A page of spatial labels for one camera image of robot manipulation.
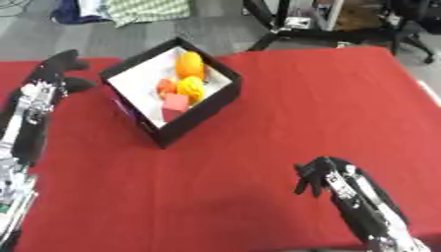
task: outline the pink cube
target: pink cube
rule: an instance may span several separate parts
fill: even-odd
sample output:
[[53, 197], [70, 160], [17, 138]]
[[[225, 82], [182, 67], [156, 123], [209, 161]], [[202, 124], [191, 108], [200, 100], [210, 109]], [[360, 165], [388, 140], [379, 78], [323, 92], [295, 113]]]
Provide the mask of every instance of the pink cube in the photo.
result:
[[179, 115], [185, 113], [189, 106], [187, 95], [167, 94], [162, 105], [162, 116], [164, 121], [170, 122]]

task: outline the red tablecloth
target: red tablecloth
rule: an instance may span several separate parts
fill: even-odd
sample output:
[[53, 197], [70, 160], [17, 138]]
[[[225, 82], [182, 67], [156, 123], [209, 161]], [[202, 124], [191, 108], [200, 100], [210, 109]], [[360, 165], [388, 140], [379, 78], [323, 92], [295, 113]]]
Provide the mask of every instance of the red tablecloth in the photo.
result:
[[[103, 88], [58, 107], [19, 251], [274, 251], [356, 245], [329, 196], [291, 193], [294, 162], [364, 167], [441, 244], [441, 110], [384, 49], [222, 61], [239, 100], [162, 151]], [[94, 59], [95, 72], [115, 60]], [[34, 63], [1, 63], [1, 97]]]

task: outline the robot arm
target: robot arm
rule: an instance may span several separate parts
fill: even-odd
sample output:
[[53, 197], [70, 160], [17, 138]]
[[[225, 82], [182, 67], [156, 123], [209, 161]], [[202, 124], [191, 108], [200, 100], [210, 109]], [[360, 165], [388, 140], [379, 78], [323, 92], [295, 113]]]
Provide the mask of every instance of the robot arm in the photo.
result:
[[300, 177], [295, 193], [303, 193], [308, 184], [315, 197], [329, 189], [342, 218], [369, 251], [430, 251], [409, 234], [405, 215], [361, 168], [335, 157], [318, 157], [295, 168]]
[[14, 90], [0, 112], [0, 251], [12, 251], [21, 223], [37, 193], [29, 167], [39, 160], [46, 142], [49, 115], [67, 95], [88, 90], [94, 83], [64, 77], [88, 67], [76, 50], [59, 53], [35, 67]]

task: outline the gray floor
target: gray floor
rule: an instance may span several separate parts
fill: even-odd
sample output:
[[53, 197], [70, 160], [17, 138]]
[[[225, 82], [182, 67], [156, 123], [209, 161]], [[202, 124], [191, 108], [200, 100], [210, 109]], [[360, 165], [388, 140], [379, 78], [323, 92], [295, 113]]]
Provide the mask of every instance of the gray floor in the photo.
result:
[[[56, 0], [33, 0], [17, 18], [0, 18], [0, 60], [44, 59], [55, 52], [76, 48], [83, 56], [128, 57], [177, 35], [214, 55], [243, 51], [265, 33], [252, 17], [241, 15], [240, 0], [193, 0], [193, 16], [172, 22], [137, 24], [116, 29], [113, 23], [62, 26], [49, 21]], [[424, 40], [441, 48], [441, 36]], [[317, 41], [279, 42], [271, 48], [324, 46]], [[403, 48], [399, 59], [419, 80], [441, 95], [441, 60], [423, 65], [423, 54]]]

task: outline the black box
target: black box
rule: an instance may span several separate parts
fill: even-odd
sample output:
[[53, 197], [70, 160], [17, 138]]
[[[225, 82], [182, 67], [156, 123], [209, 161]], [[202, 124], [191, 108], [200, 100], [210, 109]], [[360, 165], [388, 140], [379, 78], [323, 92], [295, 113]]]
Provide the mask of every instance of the black box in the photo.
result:
[[[154, 103], [157, 98], [156, 83], [160, 78], [169, 77], [168, 73], [174, 74], [174, 65], [170, 66], [172, 57], [184, 51], [195, 51], [202, 56], [208, 69], [206, 88], [210, 88], [211, 92], [207, 91], [208, 96], [184, 114], [165, 123], [160, 121], [160, 108]], [[137, 123], [163, 149], [234, 101], [241, 87], [241, 77], [237, 73], [180, 37], [130, 57], [102, 71], [100, 76], [115, 91], [123, 110], [133, 115]]]

